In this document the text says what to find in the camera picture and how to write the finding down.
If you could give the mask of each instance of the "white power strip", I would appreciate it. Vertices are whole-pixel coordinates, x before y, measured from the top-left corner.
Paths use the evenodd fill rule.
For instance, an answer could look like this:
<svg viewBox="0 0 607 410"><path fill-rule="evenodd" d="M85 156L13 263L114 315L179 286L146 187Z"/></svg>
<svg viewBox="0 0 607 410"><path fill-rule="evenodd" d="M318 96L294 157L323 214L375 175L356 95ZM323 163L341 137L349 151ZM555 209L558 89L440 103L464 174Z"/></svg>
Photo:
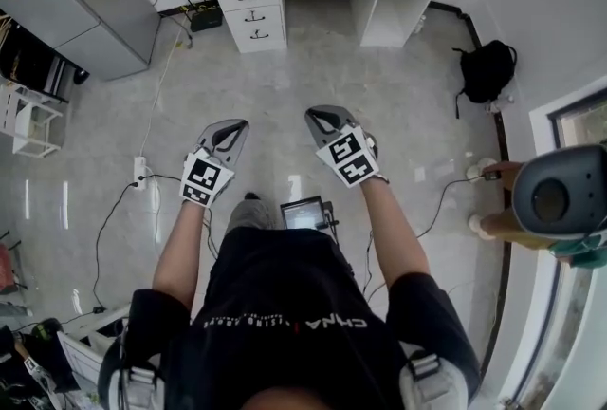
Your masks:
<svg viewBox="0 0 607 410"><path fill-rule="evenodd" d="M137 191L145 191L148 186L148 181L145 178L144 180L139 180L140 177L145 177L147 175L145 157L135 157L135 164L133 166L133 181L137 183L137 187L135 188Z"/></svg>

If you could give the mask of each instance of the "black backpack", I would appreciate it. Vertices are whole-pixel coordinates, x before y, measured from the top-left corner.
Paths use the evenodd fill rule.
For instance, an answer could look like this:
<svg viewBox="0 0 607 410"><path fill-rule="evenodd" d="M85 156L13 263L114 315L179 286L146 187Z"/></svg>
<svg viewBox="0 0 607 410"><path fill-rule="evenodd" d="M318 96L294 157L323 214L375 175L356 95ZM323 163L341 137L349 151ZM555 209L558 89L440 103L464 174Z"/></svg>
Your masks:
<svg viewBox="0 0 607 410"><path fill-rule="evenodd" d="M473 103L494 102L514 76L517 54L514 47L491 41L473 52L454 48L462 53L460 66L466 82L455 97L455 118L459 118L457 100L462 93Z"/></svg>

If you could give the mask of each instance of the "glossy marble floor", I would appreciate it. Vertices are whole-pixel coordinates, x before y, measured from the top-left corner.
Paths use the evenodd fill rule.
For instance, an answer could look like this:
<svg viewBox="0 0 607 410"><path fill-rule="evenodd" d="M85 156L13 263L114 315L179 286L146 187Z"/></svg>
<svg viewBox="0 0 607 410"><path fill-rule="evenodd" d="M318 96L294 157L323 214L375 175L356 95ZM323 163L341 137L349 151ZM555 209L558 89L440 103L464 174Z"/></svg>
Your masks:
<svg viewBox="0 0 607 410"><path fill-rule="evenodd" d="M248 190L277 205L321 195L335 206L341 247L362 286L370 229L363 199L314 155L304 110L341 104L375 134L380 165L418 233L431 223L447 182L462 178L481 157L498 157L495 127L482 107L465 99L461 120L454 117L462 78L459 55L451 48L470 49L471 41L453 14L428 10L422 32L396 49L358 47L346 0L287 0L286 11L288 51L240 55L225 26L195 34L192 49L175 50L144 156L155 173L180 177L184 155L205 126L248 119L251 130L237 178L213 208L215 242ZM96 305L95 238L132 181L133 157L177 32L175 23L162 21L150 70L108 84L91 78L74 87L61 152L36 160L12 156L7 142L1 143L0 231L10 227L23 240L26 299L34 312L33 319L12 322L13 328L47 316L66 321L77 315L77 307L88 312ZM180 205L176 182L158 184L160 198L153 183L144 192L129 190L101 237L98 294L107 307L128 303L134 289L151 283ZM471 234L466 221L474 211L497 211L501 202L496 184L455 184L433 230L422 238L432 273L480 357L494 323L502 249ZM203 245L198 305L211 265ZM381 281L373 253L371 272L370 290ZM385 314L385 289L371 305Z"/></svg>

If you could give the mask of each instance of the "black t-shirt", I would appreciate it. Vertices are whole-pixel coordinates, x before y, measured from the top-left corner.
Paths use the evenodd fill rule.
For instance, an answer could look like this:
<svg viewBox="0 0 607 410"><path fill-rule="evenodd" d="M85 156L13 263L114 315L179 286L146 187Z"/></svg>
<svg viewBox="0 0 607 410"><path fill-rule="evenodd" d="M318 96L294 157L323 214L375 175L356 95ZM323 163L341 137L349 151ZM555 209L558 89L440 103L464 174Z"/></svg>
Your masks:
<svg viewBox="0 0 607 410"><path fill-rule="evenodd" d="M128 364L161 353L173 409L238 409L276 386L305 388L329 407L403 408L398 341L459 367L469 396L479 366L447 294L421 273L390 289L384 323L367 305L330 237L312 230L230 232L190 324L176 299L135 292Z"/></svg>

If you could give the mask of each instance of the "refrigerator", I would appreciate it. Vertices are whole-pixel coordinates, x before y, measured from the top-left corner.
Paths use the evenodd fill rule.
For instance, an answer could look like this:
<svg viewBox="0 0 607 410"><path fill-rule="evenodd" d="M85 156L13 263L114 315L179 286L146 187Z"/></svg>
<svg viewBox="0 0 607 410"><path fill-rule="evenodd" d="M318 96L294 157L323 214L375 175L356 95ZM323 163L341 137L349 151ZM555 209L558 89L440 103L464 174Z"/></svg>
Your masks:
<svg viewBox="0 0 607 410"><path fill-rule="evenodd" d="M106 81L148 67L160 20L149 0L0 0L0 9Z"/></svg>

